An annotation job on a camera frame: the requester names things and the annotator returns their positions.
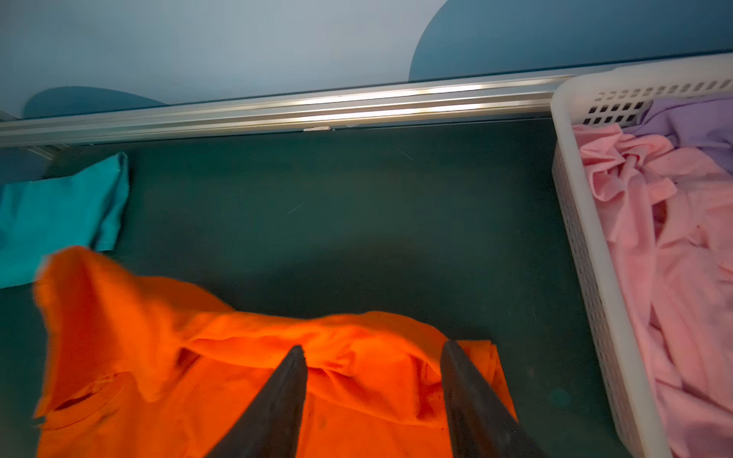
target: light blue wall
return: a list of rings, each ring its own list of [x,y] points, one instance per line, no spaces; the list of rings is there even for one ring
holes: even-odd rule
[[[733,48],[731,18],[730,0],[0,0],[0,110],[46,117],[719,51]]]
[[[174,104],[406,81],[444,2],[0,0],[0,110],[65,86]]]

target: purple cloth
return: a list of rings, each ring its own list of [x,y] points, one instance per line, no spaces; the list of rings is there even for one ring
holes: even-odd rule
[[[733,174],[733,93],[655,99],[625,133],[663,135],[674,147],[695,147]]]

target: metal rail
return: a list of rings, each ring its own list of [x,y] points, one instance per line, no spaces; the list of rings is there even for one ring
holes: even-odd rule
[[[0,147],[96,144],[550,110],[568,78],[616,65],[0,122]]]

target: dark blue wall shape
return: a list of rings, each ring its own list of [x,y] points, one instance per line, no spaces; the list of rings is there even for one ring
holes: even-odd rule
[[[731,18],[731,0],[448,0],[410,80],[731,49]]]
[[[23,119],[165,106],[157,100],[100,87],[63,86],[39,92],[23,107]]]

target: clothing pile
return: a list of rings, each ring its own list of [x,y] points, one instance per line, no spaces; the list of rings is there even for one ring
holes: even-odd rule
[[[72,247],[34,285],[48,329],[39,458],[201,458],[293,345],[308,366],[298,457],[450,457],[447,338],[373,311],[315,320],[234,311]],[[496,346],[459,345],[516,418]]]
[[[573,130],[670,448],[733,456],[733,95]]]

